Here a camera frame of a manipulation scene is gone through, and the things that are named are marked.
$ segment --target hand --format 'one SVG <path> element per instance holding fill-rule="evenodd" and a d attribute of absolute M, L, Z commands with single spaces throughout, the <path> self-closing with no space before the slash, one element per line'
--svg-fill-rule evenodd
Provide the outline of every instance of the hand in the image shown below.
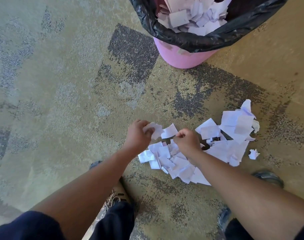
<path fill-rule="evenodd" d="M 198 136 L 193 131 L 184 128 L 176 134 L 173 140 L 178 145 L 180 152 L 182 152 L 192 164 L 195 164 L 193 155 L 195 155 L 195 152 L 202 152 Z"/>
<path fill-rule="evenodd" d="M 146 120 L 136 120 L 128 128 L 126 140 L 123 145 L 123 149 L 130 149 L 136 155 L 143 152 L 151 142 L 151 136 L 154 132 L 154 128 L 148 129 L 145 133 L 143 127 L 150 122 Z"/>

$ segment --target trash can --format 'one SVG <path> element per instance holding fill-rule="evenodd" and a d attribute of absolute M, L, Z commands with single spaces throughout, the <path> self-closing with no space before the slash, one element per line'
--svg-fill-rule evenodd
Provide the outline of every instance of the trash can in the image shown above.
<path fill-rule="evenodd" d="M 213 32 L 199 36 L 175 33 L 157 21 L 159 4 L 164 0 L 130 0 L 142 27 L 153 36 L 162 58 L 176 68 L 201 64 L 218 49 L 230 46 L 273 16 L 287 0 L 232 0 L 227 23 Z"/>

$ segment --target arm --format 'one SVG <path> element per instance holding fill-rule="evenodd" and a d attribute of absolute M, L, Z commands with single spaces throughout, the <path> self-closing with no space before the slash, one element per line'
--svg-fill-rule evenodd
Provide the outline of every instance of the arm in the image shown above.
<path fill-rule="evenodd" d="M 221 194 L 254 239 L 294 239 L 304 226 L 302 198 L 203 152 L 193 131 L 180 130 L 174 142 Z"/>
<path fill-rule="evenodd" d="M 145 134 L 142 130 L 148 123 L 145 120 L 134 121 L 119 151 L 39 202 L 31 210 L 54 218 L 60 224 L 66 239 L 82 239 L 126 166 L 149 145 L 153 129 Z"/>

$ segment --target forearm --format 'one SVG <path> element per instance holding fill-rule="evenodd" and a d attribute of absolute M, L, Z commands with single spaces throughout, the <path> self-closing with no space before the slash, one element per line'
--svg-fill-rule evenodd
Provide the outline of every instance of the forearm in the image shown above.
<path fill-rule="evenodd" d="M 82 239 L 126 166 L 135 156 L 129 149 L 117 151 L 31 210 L 42 212 L 57 220 L 68 240 Z"/>
<path fill-rule="evenodd" d="M 304 226 L 304 200 L 198 151 L 197 167 L 254 239 L 294 239 Z"/>

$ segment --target plastic bag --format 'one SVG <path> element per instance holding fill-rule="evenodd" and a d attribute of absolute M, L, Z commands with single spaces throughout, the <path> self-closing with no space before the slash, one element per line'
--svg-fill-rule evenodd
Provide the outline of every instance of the plastic bag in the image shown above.
<path fill-rule="evenodd" d="M 155 13 L 161 1 L 164 0 L 130 0 L 143 28 L 150 35 L 188 52 L 196 53 L 234 44 L 273 16 L 287 0 L 232 0 L 227 10 L 227 23 L 206 36 L 188 32 L 175 33 L 160 24 Z"/>

